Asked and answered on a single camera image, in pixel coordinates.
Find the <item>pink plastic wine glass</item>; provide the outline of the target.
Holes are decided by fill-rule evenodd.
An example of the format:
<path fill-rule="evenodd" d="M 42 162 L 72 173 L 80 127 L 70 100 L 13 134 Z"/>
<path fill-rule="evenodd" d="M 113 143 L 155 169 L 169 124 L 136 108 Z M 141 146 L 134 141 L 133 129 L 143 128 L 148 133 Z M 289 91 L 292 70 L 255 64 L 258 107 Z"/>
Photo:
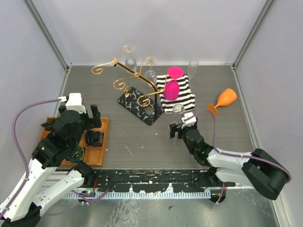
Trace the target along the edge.
<path fill-rule="evenodd" d="M 164 98 L 169 101 L 175 101 L 179 95 L 179 84 L 177 79 L 184 75 L 183 70 L 180 67 L 170 67 L 167 71 L 165 88 L 164 88 Z"/>

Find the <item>gold wine glass rack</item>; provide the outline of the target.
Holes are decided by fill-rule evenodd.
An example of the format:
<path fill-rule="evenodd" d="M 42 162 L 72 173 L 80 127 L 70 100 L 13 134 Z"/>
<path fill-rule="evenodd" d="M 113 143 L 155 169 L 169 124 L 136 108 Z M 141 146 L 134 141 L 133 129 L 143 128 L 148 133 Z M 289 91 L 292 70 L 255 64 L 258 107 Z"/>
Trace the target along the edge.
<path fill-rule="evenodd" d="M 117 102 L 146 125 L 153 125 L 164 113 L 163 108 L 158 104 L 158 95 L 162 94 L 165 91 L 165 88 L 158 89 L 154 82 L 141 75 L 141 72 L 137 72 L 130 66 L 121 63 L 118 57 L 113 58 L 108 63 L 93 66 L 91 72 L 95 75 L 100 75 L 103 72 L 102 67 L 106 65 L 118 66 L 130 74 L 130 76 L 117 79 L 113 83 L 113 87 L 116 90 L 121 90 L 124 93 L 118 98 Z M 153 92 L 145 95 L 138 89 L 129 87 L 125 81 L 133 78 L 146 83 L 153 89 Z"/>

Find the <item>orange plastic wine glass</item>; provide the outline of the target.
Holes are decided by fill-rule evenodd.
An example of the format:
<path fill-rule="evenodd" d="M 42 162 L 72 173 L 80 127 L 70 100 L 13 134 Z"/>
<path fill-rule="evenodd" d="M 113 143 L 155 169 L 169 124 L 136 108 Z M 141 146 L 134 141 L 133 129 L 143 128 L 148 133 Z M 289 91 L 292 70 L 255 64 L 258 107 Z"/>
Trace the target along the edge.
<path fill-rule="evenodd" d="M 207 110 L 211 111 L 214 115 L 217 115 L 217 107 L 220 106 L 228 106 L 235 102 L 237 100 L 237 94 L 234 90 L 227 88 L 224 90 L 217 99 L 217 104 L 215 106 L 213 105 L 207 105 Z"/>

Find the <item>tall clear champagne flute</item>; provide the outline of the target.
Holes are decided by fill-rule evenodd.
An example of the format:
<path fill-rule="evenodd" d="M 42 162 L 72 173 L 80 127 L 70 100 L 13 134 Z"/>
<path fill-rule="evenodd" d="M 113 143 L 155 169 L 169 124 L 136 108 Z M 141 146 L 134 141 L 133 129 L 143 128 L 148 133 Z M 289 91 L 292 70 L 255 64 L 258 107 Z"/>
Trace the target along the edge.
<path fill-rule="evenodd" d="M 188 63 L 188 68 L 187 68 L 187 74 L 188 74 L 188 78 L 189 81 L 191 81 L 191 79 L 194 77 L 194 75 L 196 74 L 197 68 L 199 65 L 199 61 L 196 59 L 191 59 Z"/>

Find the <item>clear stemmed wine glass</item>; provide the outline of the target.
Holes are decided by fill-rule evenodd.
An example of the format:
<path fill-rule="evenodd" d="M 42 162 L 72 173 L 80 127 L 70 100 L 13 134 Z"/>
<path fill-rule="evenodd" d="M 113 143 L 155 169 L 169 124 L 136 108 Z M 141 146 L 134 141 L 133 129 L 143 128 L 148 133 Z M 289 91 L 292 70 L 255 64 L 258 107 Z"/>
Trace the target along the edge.
<path fill-rule="evenodd" d="M 157 64 L 158 62 L 157 58 L 155 56 L 147 56 L 144 62 L 148 66 L 148 69 L 145 72 L 144 76 L 150 81 L 152 81 L 154 84 L 156 84 L 157 73 L 152 67 Z"/>

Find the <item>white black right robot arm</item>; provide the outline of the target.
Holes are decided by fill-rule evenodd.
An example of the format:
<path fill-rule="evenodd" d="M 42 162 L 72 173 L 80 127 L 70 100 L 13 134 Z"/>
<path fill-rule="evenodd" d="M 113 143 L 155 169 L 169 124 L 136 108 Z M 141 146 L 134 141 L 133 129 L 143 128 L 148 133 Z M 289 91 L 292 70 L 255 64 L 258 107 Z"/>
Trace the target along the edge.
<path fill-rule="evenodd" d="M 238 183 L 253 187 L 263 197 L 276 200 L 281 190 L 291 180 L 289 172 L 266 151 L 255 149 L 249 153 L 226 151 L 209 145 L 197 125 L 169 125 L 170 137 L 182 139 L 196 162 L 207 166 L 208 182 Z"/>

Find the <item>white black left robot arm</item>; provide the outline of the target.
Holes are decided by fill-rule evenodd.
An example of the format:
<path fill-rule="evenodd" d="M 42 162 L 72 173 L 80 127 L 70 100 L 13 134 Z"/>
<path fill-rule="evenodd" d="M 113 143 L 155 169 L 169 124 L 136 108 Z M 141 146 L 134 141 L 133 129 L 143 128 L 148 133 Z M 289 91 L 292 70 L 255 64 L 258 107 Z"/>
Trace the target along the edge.
<path fill-rule="evenodd" d="M 80 162 L 47 190 L 40 192 L 48 177 L 74 152 L 86 130 L 101 127 L 100 112 L 91 105 L 93 116 L 60 107 L 54 128 L 32 153 L 24 176 L 10 196 L 0 205 L 4 227 L 35 227 L 40 218 L 64 195 L 78 187 L 94 184 L 94 170 Z"/>

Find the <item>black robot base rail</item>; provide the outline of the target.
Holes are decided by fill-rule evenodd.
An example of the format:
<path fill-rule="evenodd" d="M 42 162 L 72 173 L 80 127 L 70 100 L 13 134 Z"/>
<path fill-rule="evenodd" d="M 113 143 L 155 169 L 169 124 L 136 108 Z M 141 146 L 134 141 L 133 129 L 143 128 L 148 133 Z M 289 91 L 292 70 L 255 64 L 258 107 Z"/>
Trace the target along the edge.
<path fill-rule="evenodd" d="M 212 181 L 206 170 L 198 169 L 94 169 L 93 178 L 82 187 L 95 186 L 99 192 L 141 191 L 165 192 L 172 186 L 174 193 L 204 192 L 206 188 L 222 187 L 223 183 Z"/>

